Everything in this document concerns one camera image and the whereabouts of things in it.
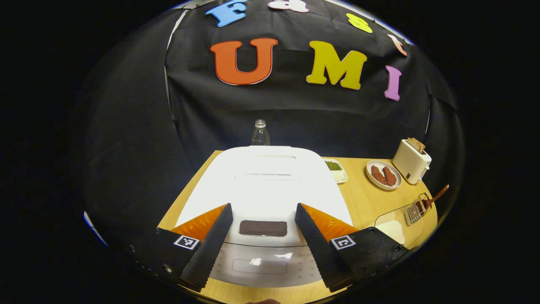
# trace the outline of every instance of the peas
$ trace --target peas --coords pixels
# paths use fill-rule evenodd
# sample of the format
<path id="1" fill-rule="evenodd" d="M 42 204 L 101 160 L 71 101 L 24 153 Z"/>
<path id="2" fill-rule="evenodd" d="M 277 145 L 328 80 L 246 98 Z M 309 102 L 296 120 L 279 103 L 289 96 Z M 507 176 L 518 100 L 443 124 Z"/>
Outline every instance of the peas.
<path id="1" fill-rule="evenodd" d="M 331 171 L 340 171 L 341 170 L 341 167 L 336 163 L 327 162 L 327 161 L 325 161 L 325 163 L 328 166 L 328 169 L 330 169 Z"/>

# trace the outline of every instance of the glass bottle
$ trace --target glass bottle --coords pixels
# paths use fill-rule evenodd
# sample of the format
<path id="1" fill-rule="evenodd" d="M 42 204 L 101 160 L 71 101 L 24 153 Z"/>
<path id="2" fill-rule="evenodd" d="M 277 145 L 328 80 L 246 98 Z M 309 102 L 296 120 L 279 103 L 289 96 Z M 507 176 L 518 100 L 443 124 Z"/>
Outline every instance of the glass bottle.
<path id="1" fill-rule="evenodd" d="M 266 130 L 266 122 L 264 120 L 255 121 L 255 131 L 251 136 L 252 146 L 270 146 L 270 135 Z"/>

